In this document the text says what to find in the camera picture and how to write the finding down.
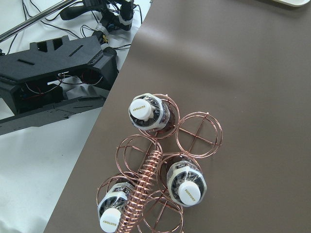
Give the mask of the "tea bottle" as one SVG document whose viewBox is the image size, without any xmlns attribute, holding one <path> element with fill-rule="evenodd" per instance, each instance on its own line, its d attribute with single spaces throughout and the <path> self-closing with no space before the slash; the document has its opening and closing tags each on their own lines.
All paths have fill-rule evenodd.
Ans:
<svg viewBox="0 0 311 233">
<path fill-rule="evenodd" d="M 114 233 L 134 185 L 127 179 L 118 179 L 98 205 L 100 227 L 105 233 Z"/>
<path fill-rule="evenodd" d="M 175 115 L 169 106 L 150 93 L 134 97 L 128 114 L 132 124 L 145 132 L 165 133 L 175 124 Z"/>
<path fill-rule="evenodd" d="M 180 160 L 169 166 L 167 188 L 174 202 L 190 207 L 202 201 L 207 191 L 207 184 L 197 165 Z"/>
</svg>

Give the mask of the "copper wire bottle basket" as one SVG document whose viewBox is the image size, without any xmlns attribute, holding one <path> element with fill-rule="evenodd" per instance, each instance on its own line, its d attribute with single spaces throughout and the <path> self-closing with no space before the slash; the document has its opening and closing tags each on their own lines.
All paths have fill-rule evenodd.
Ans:
<svg viewBox="0 0 311 233">
<path fill-rule="evenodd" d="M 173 111 L 175 124 L 172 130 L 165 133 L 145 132 L 137 128 L 139 134 L 125 138 L 118 145 L 118 150 L 127 152 L 129 149 L 139 150 L 139 147 L 132 143 L 135 139 L 144 138 L 150 142 L 137 170 L 131 169 L 129 165 L 120 167 L 117 175 L 100 185 L 100 188 L 106 189 L 105 195 L 118 179 L 127 179 L 134 185 L 115 233 L 141 232 L 142 224 L 149 231 L 157 232 L 159 222 L 150 224 L 147 220 L 154 208 L 159 208 L 161 212 L 170 209 L 177 213 L 179 222 L 172 228 L 172 232 L 183 232 L 184 209 L 187 207 L 174 202 L 170 197 L 167 188 L 169 166 L 174 162 L 186 160 L 197 165 L 203 174 L 198 160 L 214 155 L 222 144 L 222 127 L 210 113 L 193 112 L 181 117 L 179 108 L 171 97 L 163 94 L 153 95 L 163 100 Z M 97 206 L 102 199 L 96 200 Z"/>
</svg>

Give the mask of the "black plastic device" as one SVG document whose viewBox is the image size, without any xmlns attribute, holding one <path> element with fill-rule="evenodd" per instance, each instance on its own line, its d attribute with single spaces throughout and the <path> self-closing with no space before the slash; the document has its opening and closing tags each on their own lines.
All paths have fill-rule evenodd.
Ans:
<svg viewBox="0 0 311 233">
<path fill-rule="evenodd" d="M 0 96 L 13 116 L 0 133 L 40 127 L 102 107 L 116 77 L 117 52 L 95 36 L 33 42 L 0 58 Z"/>
</svg>

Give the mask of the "cream serving tray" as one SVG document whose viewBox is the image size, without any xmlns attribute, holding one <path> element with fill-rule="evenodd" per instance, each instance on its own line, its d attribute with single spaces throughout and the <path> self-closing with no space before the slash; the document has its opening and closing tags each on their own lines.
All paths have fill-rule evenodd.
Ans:
<svg viewBox="0 0 311 233">
<path fill-rule="evenodd" d="M 278 2 L 291 7 L 301 7 L 310 2 L 310 0 L 272 0 L 273 2 Z"/>
</svg>

